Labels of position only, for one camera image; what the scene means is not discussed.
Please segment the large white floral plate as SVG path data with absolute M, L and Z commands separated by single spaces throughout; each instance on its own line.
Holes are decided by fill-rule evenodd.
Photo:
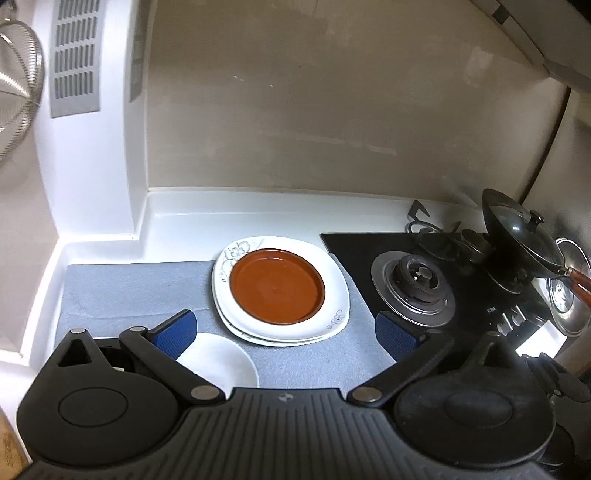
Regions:
M 259 249 L 280 249 L 308 260 L 325 283 L 325 302 L 311 319 L 294 325 L 280 326 L 260 322 L 242 310 L 229 287 L 230 274 L 236 262 Z M 301 342 L 325 335 L 334 336 L 349 322 L 349 291 L 341 270 L 325 250 L 297 239 L 277 236 L 246 237 L 231 242 L 215 261 L 212 277 L 214 303 L 219 315 L 246 334 L 264 340 Z

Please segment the brown round plate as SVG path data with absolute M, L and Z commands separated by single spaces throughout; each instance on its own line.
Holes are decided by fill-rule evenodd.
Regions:
M 259 249 L 239 259 L 229 287 L 245 313 L 272 325 L 311 319 L 325 302 L 325 283 L 318 270 L 303 257 L 280 249 Z

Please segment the grey dish mat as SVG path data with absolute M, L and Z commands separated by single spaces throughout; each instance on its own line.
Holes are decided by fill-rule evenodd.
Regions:
M 73 328 L 115 338 L 131 326 L 151 328 L 183 309 L 197 317 L 201 333 L 232 339 L 211 293 L 211 261 L 71 265 L 65 274 L 54 340 Z M 348 393 L 393 365 L 377 342 L 375 319 L 349 280 L 349 323 L 341 333 L 290 348 L 238 341 L 259 371 L 259 385 L 273 389 L 339 388 Z

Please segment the near gas burner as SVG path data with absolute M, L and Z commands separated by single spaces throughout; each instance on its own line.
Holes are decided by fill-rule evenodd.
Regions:
M 442 270 L 426 257 L 403 251 L 378 255 L 370 270 L 381 299 L 402 319 L 426 328 L 447 325 L 456 300 Z

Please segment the black gas stove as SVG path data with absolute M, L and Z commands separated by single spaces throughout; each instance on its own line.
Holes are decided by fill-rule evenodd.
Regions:
M 529 279 L 502 282 L 486 263 L 469 260 L 457 235 L 423 230 L 321 238 L 352 277 L 394 359 L 416 349 L 430 329 L 449 334 L 458 350 L 471 349 L 487 332 L 531 357 L 554 357 L 567 343 Z

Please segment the smaller white floral plate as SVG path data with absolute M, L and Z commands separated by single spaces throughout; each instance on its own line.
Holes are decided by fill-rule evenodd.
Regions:
M 270 341 L 270 340 L 264 340 L 259 337 L 254 337 L 252 335 L 246 334 L 245 332 L 242 332 L 241 330 L 238 330 L 238 328 L 235 328 L 235 326 L 233 326 L 228 321 L 228 319 L 226 319 L 224 316 L 221 316 L 221 322 L 224 324 L 224 326 L 226 327 L 226 329 L 228 329 L 228 331 L 230 333 L 232 333 L 233 335 L 238 337 L 240 340 L 243 340 L 243 341 L 246 341 L 246 342 L 249 342 L 252 344 L 256 344 L 259 346 L 266 346 L 266 347 L 287 348 L 287 347 L 304 346 L 304 345 L 320 343 L 322 341 L 325 341 L 325 340 L 328 340 L 329 338 L 334 337 L 334 335 L 331 334 L 331 335 L 325 335 L 322 337 L 318 337 L 317 339 L 311 339 L 311 340 L 306 340 L 306 341 L 301 341 L 301 342 Z

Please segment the black pan support grate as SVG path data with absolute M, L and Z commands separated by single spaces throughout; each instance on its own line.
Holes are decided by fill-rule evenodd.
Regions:
M 445 231 L 420 218 L 420 213 L 430 217 L 425 205 L 414 200 L 407 213 L 405 232 L 414 238 L 419 248 L 436 259 L 443 262 L 479 264 L 492 252 L 492 245 L 486 234 L 470 228 L 461 229 L 461 221 L 456 222 L 451 231 Z

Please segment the black wok with lid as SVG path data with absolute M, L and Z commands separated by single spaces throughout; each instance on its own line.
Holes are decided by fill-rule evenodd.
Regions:
M 590 278 L 567 265 L 555 240 L 542 227 L 543 216 L 527 210 L 508 195 L 484 189 L 482 210 L 489 237 L 515 263 L 535 278 L 558 278 L 587 307 L 590 306 Z

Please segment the grey vent grille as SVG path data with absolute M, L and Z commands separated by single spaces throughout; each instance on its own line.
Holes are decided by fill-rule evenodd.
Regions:
M 50 41 L 49 99 L 53 118 L 100 109 L 100 48 L 105 3 L 58 0 Z

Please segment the metal mesh strainer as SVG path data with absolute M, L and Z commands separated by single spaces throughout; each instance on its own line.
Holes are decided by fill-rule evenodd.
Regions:
M 1 159 L 25 139 L 40 107 L 45 77 L 41 44 L 20 20 L 1 24 Z

